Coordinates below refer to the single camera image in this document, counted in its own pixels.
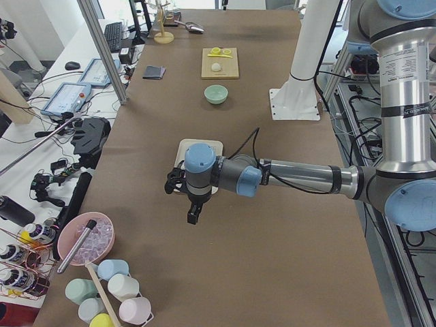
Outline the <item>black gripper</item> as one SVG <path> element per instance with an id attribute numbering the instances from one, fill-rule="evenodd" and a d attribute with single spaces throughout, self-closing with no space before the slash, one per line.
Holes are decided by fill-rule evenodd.
<path id="1" fill-rule="evenodd" d="M 185 177 L 185 170 L 181 168 L 173 168 L 167 174 L 167 181 L 164 185 L 164 190 L 167 194 L 171 194 L 174 191 L 187 194 L 189 200 L 192 202 L 190 209 L 187 212 L 187 223 L 196 225 L 198 223 L 200 214 L 202 212 L 203 203 L 210 200 L 212 191 L 198 191 L 195 193 L 188 188 L 187 178 Z"/>

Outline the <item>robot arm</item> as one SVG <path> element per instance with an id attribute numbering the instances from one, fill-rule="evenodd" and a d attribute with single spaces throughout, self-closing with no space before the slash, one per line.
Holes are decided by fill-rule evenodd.
<path id="1" fill-rule="evenodd" d="M 372 205 L 397 226 L 435 228 L 435 161 L 431 157 L 429 40 L 435 32 L 434 1 L 353 1 L 349 44 L 379 55 L 382 161 L 374 167 L 317 166 L 218 156 L 195 143 L 168 174 L 167 193 L 187 194 L 187 220 L 198 222 L 213 187 L 252 197 L 261 185 L 286 185 L 314 194 L 343 194 Z"/>

